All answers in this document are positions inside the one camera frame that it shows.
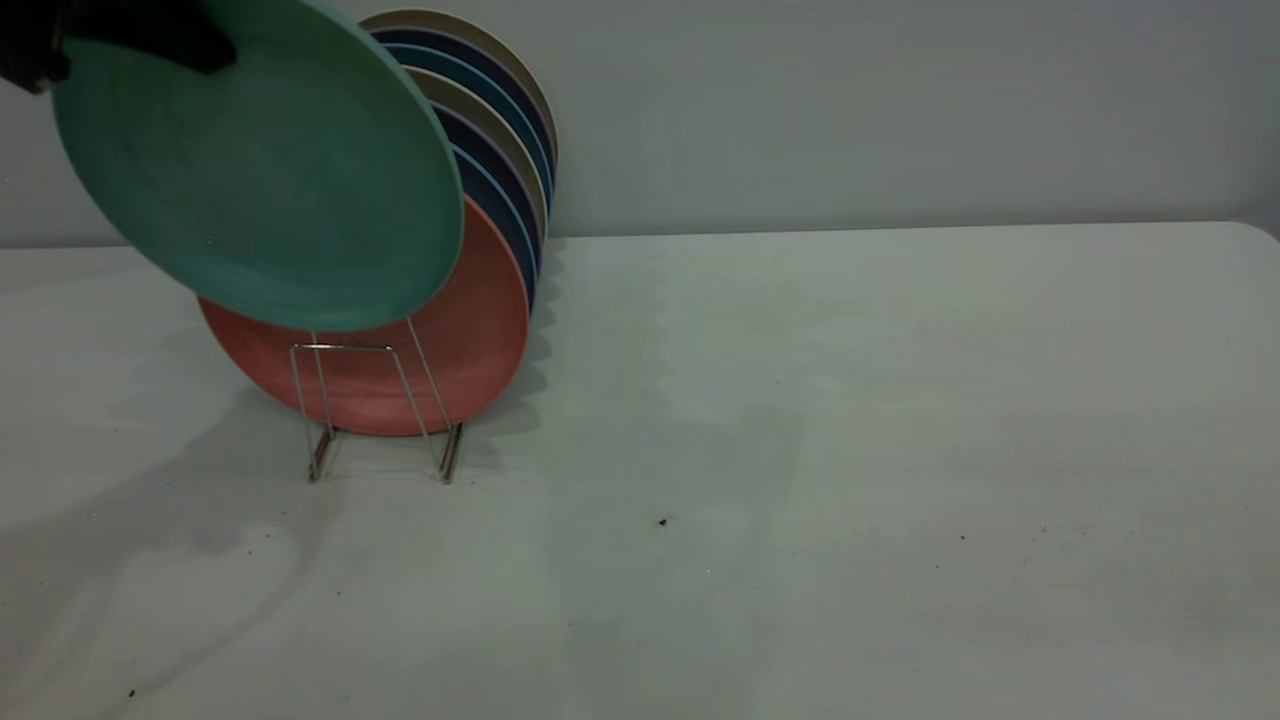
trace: gray wall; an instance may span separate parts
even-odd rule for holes
[[[433,5],[541,78],[563,234],[1230,218],[1280,176],[1275,0]],[[0,118],[0,242],[113,238],[47,101]]]

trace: table surface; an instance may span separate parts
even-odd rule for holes
[[[554,240],[454,486],[308,487],[188,292],[0,252],[0,716],[1270,720],[1277,278],[1230,223]]]

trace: green plate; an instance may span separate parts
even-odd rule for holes
[[[239,55],[211,76],[68,38],[54,111],[99,208],[178,282],[266,323],[348,332],[425,305],[462,249],[430,102],[333,10],[204,5]]]

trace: stack of plates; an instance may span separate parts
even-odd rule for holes
[[[282,402],[298,406],[293,345],[385,345],[443,429],[420,340],[449,420],[475,416],[520,365],[556,191],[532,74],[443,13],[361,28],[308,0],[205,5],[238,51],[211,76],[68,41],[55,110],[90,193]],[[323,420],[315,354],[298,364]],[[323,370],[334,425],[419,432],[387,354],[328,352]]]

